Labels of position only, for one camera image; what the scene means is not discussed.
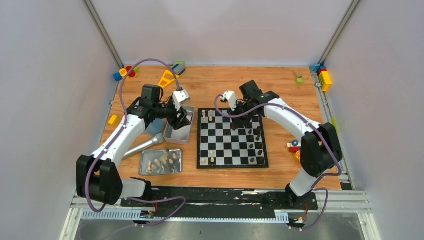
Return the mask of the tin box with dark pieces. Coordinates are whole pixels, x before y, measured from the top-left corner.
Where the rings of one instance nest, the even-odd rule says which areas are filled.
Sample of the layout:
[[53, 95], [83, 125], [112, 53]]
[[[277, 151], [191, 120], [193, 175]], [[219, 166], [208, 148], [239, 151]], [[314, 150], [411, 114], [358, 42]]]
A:
[[184, 105], [183, 108], [187, 111], [186, 119], [190, 121], [190, 125], [184, 126], [178, 130], [173, 129], [168, 123], [163, 132], [164, 140], [167, 143], [178, 144], [178, 145], [188, 145], [190, 141], [191, 129], [194, 123], [194, 116], [196, 110], [193, 106]]

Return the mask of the black silver chess board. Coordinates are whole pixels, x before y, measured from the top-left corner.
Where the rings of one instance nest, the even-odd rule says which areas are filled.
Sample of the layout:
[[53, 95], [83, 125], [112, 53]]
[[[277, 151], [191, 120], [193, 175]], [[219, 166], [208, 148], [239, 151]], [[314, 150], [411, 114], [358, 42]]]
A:
[[214, 108], [200, 108], [197, 119], [197, 168], [268, 168], [263, 120], [254, 115], [247, 127], [232, 129], [233, 120]]

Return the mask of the tin lid with light pieces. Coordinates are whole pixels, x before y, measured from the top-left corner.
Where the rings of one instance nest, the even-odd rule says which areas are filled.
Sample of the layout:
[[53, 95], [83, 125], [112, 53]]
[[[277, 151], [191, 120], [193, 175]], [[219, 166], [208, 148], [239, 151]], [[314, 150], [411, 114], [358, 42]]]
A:
[[181, 148], [148, 149], [141, 152], [138, 171], [141, 176], [179, 174], [182, 170]]

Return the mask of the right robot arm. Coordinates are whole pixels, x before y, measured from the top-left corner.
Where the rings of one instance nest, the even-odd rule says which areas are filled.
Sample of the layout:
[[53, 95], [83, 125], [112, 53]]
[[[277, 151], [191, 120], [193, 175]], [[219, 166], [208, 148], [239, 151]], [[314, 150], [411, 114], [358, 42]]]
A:
[[287, 185], [286, 204], [298, 209], [306, 201], [305, 195], [336, 168], [334, 176], [342, 173], [340, 161], [343, 152], [336, 128], [330, 122], [319, 123], [311, 120], [290, 107], [273, 91], [263, 92], [256, 82], [251, 80], [240, 86], [242, 98], [234, 91], [225, 91], [216, 97], [222, 103], [228, 103], [230, 118], [235, 128], [244, 128], [254, 116], [265, 117], [287, 130], [300, 142], [301, 168], [297, 176]]

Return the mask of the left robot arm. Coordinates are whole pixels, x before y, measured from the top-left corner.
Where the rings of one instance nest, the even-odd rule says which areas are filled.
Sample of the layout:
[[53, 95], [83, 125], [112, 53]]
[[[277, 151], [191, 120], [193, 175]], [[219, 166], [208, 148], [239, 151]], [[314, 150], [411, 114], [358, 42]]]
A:
[[91, 155], [81, 155], [76, 161], [76, 193], [79, 197], [105, 205], [114, 205], [120, 199], [134, 198], [140, 206], [153, 201], [151, 183], [141, 178], [121, 179], [118, 167], [133, 142], [150, 124], [165, 119], [173, 129], [189, 126], [183, 104], [190, 101], [185, 89], [172, 93], [161, 101], [163, 89], [146, 84], [138, 97], [125, 110], [125, 115], [111, 136]]

